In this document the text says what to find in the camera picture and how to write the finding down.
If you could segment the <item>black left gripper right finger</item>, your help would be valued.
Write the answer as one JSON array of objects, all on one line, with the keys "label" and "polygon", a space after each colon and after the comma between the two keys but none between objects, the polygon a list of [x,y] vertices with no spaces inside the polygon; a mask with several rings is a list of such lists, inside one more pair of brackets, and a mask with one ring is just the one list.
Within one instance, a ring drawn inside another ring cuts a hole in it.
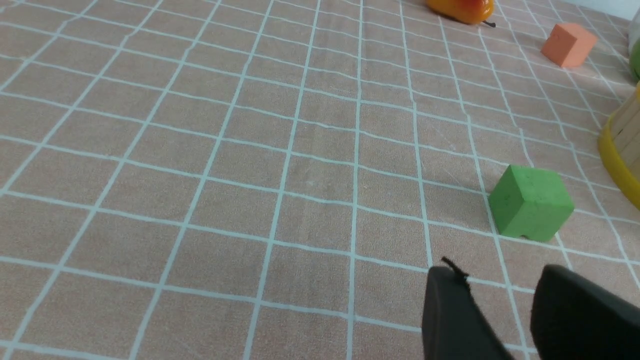
[{"label": "black left gripper right finger", "polygon": [[558,264],[535,287],[530,332],[542,360],[637,360],[640,310]]}]

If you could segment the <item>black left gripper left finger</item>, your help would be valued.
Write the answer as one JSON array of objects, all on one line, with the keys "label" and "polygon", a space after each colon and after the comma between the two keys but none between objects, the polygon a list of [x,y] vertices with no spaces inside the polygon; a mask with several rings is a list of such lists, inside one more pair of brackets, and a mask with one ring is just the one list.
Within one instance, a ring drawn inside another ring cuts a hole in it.
[{"label": "black left gripper left finger", "polygon": [[512,360],[514,356],[483,315],[469,274],[447,257],[427,272],[422,313],[426,360]]}]

